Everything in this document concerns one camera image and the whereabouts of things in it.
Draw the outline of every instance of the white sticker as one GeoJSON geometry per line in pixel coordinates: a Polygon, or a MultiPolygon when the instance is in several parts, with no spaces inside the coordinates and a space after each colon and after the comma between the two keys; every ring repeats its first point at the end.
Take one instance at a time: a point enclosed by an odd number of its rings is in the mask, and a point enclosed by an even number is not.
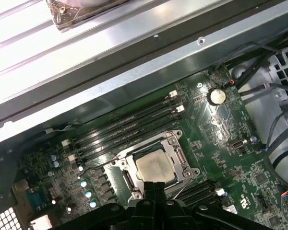
{"type": "Polygon", "coordinates": [[[233,214],[238,214],[236,207],[234,205],[228,206],[228,207],[224,207],[225,211],[231,212],[233,214]]]}

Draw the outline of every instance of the black cable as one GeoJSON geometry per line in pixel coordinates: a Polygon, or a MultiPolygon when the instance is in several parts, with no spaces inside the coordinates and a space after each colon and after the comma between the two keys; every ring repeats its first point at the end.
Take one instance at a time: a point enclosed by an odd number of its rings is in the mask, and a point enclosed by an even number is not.
{"type": "Polygon", "coordinates": [[[256,93],[256,92],[260,92],[260,91],[265,90],[265,89],[266,88],[265,88],[264,85],[260,85],[260,86],[257,86],[255,88],[253,88],[253,89],[240,92],[239,95],[240,95],[240,97],[243,97],[243,96],[247,96],[247,95],[250,95],[250,94],[253,94],[253,93],[256,93]]]}
{"type": "Polygon", "coordinates": [[[278,115],[274,121],[272,122],[272,125],[271,125],[271,128],[270,128],[270,131],[269,131],[269,136],[268,136],[268,140],[267,140],[267,143],[265,145],[266,148],[269,147],[270,145],[270,141],[271,141],[271,138],[272,138],[272,135],[273,135],[273,132],[274,132],[274,129],[278,123],[278,121],[280,120],[281,117],[285,116],[286,114],[288,113],[288,111],[284,111],[282,112],[280,115],[278,115]]]}
{"type": "MultiPolygon", "coordinates": [[[[270,43],[269,46],[273,46],[277,49],[288,47],[288,33],[285,33],[276,41],[270,43]]],[[[260,69],[260,67],[274,54],[274,51],[264,50],[262,54],[253,62],[251,66],[247,68],[247,70],[238,79],[238,83],[236,85],[237,89],[240,89],[244,84],[246,84],[260,69]]]]}
{"type": "Polygon", "coordinates": [[[254,75],[255,73],[263,66],[263,64],[273,55],[271,51],[265,52],[265,54],[259,56],[241,75],[236,84],[237,89],[241,89],[254,75]]]}
{"type": "Polygon", "coordinates": [[[275,169],[279,163],[288,156],[288,150],[286,152],[283,152],[282,154],[280,154],[276,159],[275,161],[273,162],[272,166],[273,168],[275,169]]]}
{"type": "MultiPolygon", "coordinates": [[[[279,89],[283,89],[285,91],[288,91],[288,85],[282,85],[282,84],[276,84],[276,83],[270,83],[270,87],[271,88],[279,88],[279,89]]],[[[247,96],[249,94],[253,94],[253,93],[256,93],[256,92],[260,92],[262,90],[265,90],[265,89],[269,89],[269,88],[266,88],[264,85],[260,85],[260,86],[257,86],[253,89],[250,89],[250,90],[247,90],[247,91],[243,91],[243,92],[240,92],[240,96],[243,97],[243,96],[247,96]]]]}
{"type": "Polygon", "coordinates": [[[271,146],[268,148],[265,156],[264,156],[264,163],[266,165],[267,170],[276,178],[278,179],[281,184],[286,186],[288,188],[288,182],[286,182],[280,175],[277,174],[275,171],[269,157],[271,154],[275,151],[277,147],[279,147],[286,139],[288,138],[288,128],[281,133],[271,144],[271,146]]]}
{"type": "Polygon", "coordinates": [[[260,43],[257,42],[248,42],[245,43],[237,48],[235,48],[234,50],[232,50],[228,55],[226,55],[224,58],[222,58],[219,63],[216,65],[216,70],[218,70],[220,68],[220,66],[222,65],[222,63],[226,62],[227,60],[229,60],[233,55],[235,55],[237,52],[239,52],[240,50],[243,50],[244,48],[247,48],[248,46],[256,46],[262,49],[266,49],[275,53],[282,53],[281,50],[275,49],[273,47],[270,46],[266,46],[266,45],[262,45],[260,43]]]}

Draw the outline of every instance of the ram slot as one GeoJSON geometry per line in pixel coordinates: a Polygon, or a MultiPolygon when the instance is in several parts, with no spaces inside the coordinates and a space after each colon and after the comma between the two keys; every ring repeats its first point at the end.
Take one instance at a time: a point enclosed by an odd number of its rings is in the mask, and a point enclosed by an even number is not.
{"type": "Polygon", "coordinates": [[[118,142],[112,146],[106,147],[105,149],[102,149],[97,152],[90,152],[90,155],[83,158],[84,162],[91,161],[97,157],[100,157],[104,154],[107,154],[109,152],[113,152],[114,150],[120,150],[122,148],[128,148],[129,146],[132,146],[143,139],[146,139],[146,136],[149,136],[150,134],[156,133],[158,130],[164,130],[167,127],[173,125],[174,122],[177,122],[179,119],[181,119],[180,115],[171,115],[168,117],[165,117],[163,122],[159,122],[158,124],[150,124],[147,127],[143,127],[139,132],[136,133],[136,135],[128,136],[123,141],[118,142]]]}
{"type": "Polygon", "coordinates": [[[99,127],[96,127],[83,135],[81,135],[76,143],[85,142],[91,138],[94,138],[96,135],[100,135],[107,132],[112,132],[114,129],[119,129],[121,125],[126,124],[128,122],[132,122],[137,118],[144,117],[145,115],[150,114],[151,112],[155,112],[158,110],[162,110],[166,107],[169,107],[172,103],[172,98],[165,100],[164,98],[153,101],[152,103],[141,106],[140,108],[133,110],[127,114],[124,114],[121,117],[115,119],[115,121],[110,121],[106,124],[103,124],[99,127]]]}
{"type": "Polygon", "coordinates": [[[141,126],[145,126],[148,123],[155,122],[159,120],[160,118],[171,114],[173,111],[174,110],[172,108],[165,108],[161,111],[155,111],[151,113],[150,115],[145,115],[144,117],[141,117],[140,119],[132,121],[121,127],[118,127],[117,129],[114,129],[111,132],[107,132],[107,135],[95,136],[95,138],[92,138],[91,140],[88,140],[80,145],[78,144],[76,145],[76,147],[81,151],[88,151],[92,147],[95,147],[96,144],[101,143],[102,145],[104,145],[106,142],[114,141],[116,138],[119,138],[122,135],[125,135],[126,132],[128,133],[133,132],[141,128],[141,126]]]}

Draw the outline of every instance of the metal panel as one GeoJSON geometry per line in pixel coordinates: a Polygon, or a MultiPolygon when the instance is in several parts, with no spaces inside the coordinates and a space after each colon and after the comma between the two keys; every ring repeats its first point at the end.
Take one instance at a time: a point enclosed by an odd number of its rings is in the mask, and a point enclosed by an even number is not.
{"type": "Polygon", "coordinates": [[[0,142],[32,127],[34,128],[5,142],[4,145],[25,139],[26,136],[44,127],[75,118],[84,122],[93,119],[210,66],[235,47],[249,41],[272,37],[287,27],[288,0],[207,35],[203,44],[192,42],[12,124],[7,124],[0,128],[0,142]]]}
{"type": "MultiPolygon", "coordinates": [[[[124,44],[123,47],[116,47],[116,52],[114,53],[110,53],[110,51],[102,53],[102,56],[98,56],[99,59],[94,58],[94,62],[66,74],[64,78],[53,79],[36,89],[0,104],[0,126],[5,121],[19,120],[37,110],[64,100],[135,66],[188,44],[199,36],[208,35],[227,25],[261,12],[280,1],[282,0],[233,0],[219,7],[216,7],[216,4],[212,4],[202,10],[193,11],[174,22],[164,24],[160,28],[151,31],[149,33],[151,36],[143,40],[143,36],[138,37],[137,39],[140,41],[133,45],[127,46],[127,44],[124,44]]],[[[176,12],[175,4],[172,4],[171,8],[172,10],[168,9],[167,14],[176,12]]],[[[46,70],[37,73],[32,72],[32,76],[43,75],[46,70]]]]}
{"type": "Polygon", "coordinates": [[[131,0],[64,33],[52,24],[44,1],[8,15],[0,19],[0,104],[186,15],[229,1],[131,0]]]}

